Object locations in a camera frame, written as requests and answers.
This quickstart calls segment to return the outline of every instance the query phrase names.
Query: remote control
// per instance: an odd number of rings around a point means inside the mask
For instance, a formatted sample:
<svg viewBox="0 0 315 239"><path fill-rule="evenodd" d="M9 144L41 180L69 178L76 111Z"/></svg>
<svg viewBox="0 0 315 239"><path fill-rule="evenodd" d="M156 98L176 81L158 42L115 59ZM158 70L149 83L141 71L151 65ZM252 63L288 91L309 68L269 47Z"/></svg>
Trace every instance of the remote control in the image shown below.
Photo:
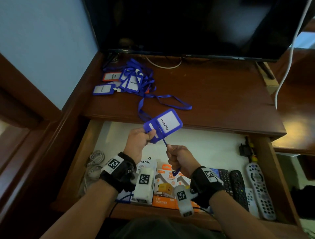
<svg viewBox="0 0 315 239"><path fill-rule="evenodd" d="M254 191L251 188L245 188L245 193L247 197L247 204L249 212L254 216L259 217L258 207L256 205L255 197L254 197Z"/></svg>
<svg viewBox="0 0 315 239"><path fill-rule="evenodd" d="M246 172L253 186L258 208L263 218L271 221L275 220L276 213L267 191L264 175L262 174L259 165L253 162L248 164L246 166Z"/></svg>
<svg viewBox="0 0 315 239"><path fill-rule="evenodd" d="M229 171L226 169L218 169L219 170L219 178L223 181L223 186L225 191L233 197L233 191L231 186L231 181L229 178Z"/></svg>
<svg viewBox="0 0 315 239"><path fill-rule="evenodd" d="M230 180L235 201L237 201L243 208L249 211L245 193L244 180L241 172L238 170L231 171Z"/></svg>

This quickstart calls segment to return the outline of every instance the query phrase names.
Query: hand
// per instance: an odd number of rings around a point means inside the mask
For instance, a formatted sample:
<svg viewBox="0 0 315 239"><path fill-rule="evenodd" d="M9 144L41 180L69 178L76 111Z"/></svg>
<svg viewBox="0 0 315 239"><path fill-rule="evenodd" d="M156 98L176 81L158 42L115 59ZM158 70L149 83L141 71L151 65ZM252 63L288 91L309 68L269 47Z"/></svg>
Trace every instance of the hand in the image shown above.
<svg viewBox="0 0 315 239"><path fill-rule="evenodd" d="M185 146L168 144L166 154L172 169L180 168L181 173L188 178L201 166Z"/></svg>
<svg viewBox="0 0 315 239"><path fill-rule="evenodd" d="M146 134L144 128L134 129L130 131L124 154L131 157L136 164L141 161L142 150L156 134L156 130L151 130Z"/></svg>

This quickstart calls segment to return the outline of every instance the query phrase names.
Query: picture of yellow charger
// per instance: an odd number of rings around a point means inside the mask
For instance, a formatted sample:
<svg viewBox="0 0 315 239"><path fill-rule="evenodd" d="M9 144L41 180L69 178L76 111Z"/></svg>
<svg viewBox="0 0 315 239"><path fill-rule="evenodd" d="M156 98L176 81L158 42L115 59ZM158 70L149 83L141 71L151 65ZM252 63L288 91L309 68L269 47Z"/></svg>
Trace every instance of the picture of yellow charger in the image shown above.
<svg viewBox="0 0 315 239"><path fill-rule="evenodd" d="M159 184L158 185L158 192L167 193L172 195L173 194L173 187L169 183Z"/></svg>

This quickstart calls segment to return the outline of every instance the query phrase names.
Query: person's left arm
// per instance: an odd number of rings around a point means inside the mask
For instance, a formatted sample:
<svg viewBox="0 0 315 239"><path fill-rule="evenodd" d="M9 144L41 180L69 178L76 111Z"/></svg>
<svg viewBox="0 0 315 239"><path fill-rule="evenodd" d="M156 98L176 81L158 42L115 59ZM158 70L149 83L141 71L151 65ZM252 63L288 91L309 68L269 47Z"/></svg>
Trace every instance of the person's left arm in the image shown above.
<svg viewBox="0 0 315 239"><path fill-rule="evenodd" d="M132 130L123 152L138 164L141 161L144 146L155 134L155 130L148 134L143 128ZM117 190L111 185L104 180L98 180L42 235L41 239L95 238L106 218L109 206L115 201L117 195Z"/></svg>

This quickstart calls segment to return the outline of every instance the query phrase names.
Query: forearm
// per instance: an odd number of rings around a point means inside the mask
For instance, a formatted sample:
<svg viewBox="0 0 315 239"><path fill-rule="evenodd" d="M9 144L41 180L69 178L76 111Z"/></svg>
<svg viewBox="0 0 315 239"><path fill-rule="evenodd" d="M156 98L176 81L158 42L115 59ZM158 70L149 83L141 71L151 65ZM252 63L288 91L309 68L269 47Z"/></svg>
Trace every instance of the forearm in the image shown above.
<svg viewBox="0 0 315 239"><path fill-rule="evenodd" d="M103 180L97 181L41 239L95 238L105 220L108 207L115 201L117 195L118 192L108 183Z"/></svg>
<svg viewBox="0 0 315 239"><path fill-rule="evenodd" d="M225 191L215 193L209 200L215 218L231 239L276 238L257 218L247 212Z"/></svg>

